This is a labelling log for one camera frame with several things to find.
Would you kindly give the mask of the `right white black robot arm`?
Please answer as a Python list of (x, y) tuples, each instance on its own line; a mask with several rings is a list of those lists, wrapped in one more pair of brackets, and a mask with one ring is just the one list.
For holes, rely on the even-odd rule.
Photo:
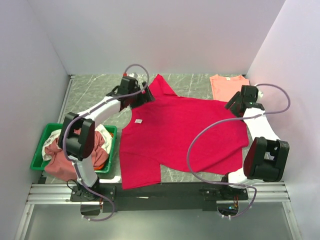
[[(283, 110), (266, 111), (259, 103), (262, 93), (260, 86), (274, 87), (284, 93), (287, 98), (287, 107)], [(219, 187), (222, 198), (230, 200), (237, 194), (237, 189), (262, 182), (279, 182), (284, 174), (290, 145), (281, 140), (273, 131), (267, 115), (286, 112), (291, 106), (289, 95), (281, 87), (269, 83), (256, 86), (243, 85), (225, 105), (236, 117), (245, 122), (252, 138), (252, 144), (243, 161), (243, 167), (227, 173)]]

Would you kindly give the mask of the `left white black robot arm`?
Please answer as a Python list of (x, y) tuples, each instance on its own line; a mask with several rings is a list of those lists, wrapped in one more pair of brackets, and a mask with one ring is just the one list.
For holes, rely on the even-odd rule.
[(91, 158), (97, 126), (127, 107), (134, 109), (154, 100), (147, 81), (140, 86), (136, 78), (124, 74), (120, 85), (101, 101), (87, 110), (69, 112), (65, 116), (58, 146), (72, 163), (77, 182), (83, 187), (82, 195), (88, 201), (94, 201), (100, 195), (100, 182)]

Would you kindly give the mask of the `magenta red t shirt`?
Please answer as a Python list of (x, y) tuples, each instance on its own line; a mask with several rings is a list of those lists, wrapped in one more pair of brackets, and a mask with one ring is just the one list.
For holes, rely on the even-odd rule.
[(242, 167), (247, 126), (222, 101), (178, 96), (161, 75), (149, 89), (155, 101), (134, 108), (122, 130), (123, 189), (160, 183), (161, 166), (219, 175)]

